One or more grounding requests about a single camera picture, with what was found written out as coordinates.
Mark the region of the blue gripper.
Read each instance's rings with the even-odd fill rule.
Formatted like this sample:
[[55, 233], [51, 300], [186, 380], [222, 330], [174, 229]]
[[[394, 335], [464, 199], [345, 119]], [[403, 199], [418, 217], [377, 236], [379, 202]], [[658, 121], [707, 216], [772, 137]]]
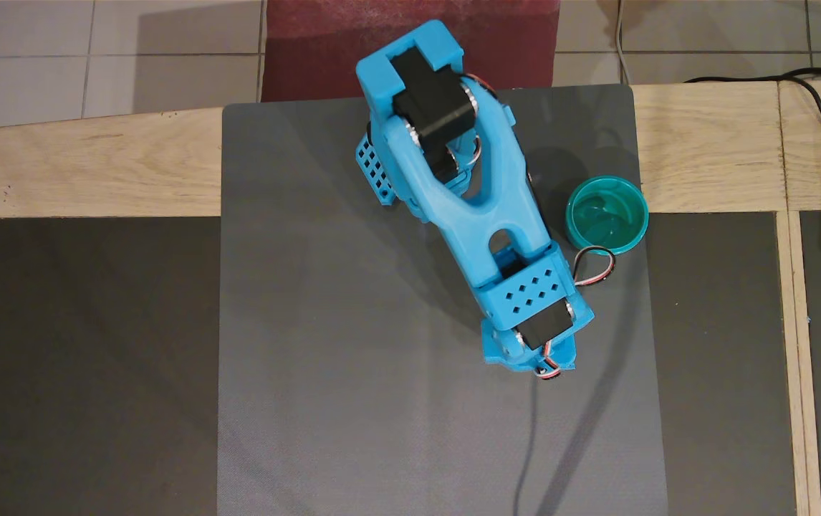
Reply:
[[577, 347], [573, 330], [566, 330], [532, 349], [518, 330], [498, 330], [490, 320], [483, 319], [481, 336], [484, 360], [489, 365], [531, 373], [562, 373], [575, 369]]

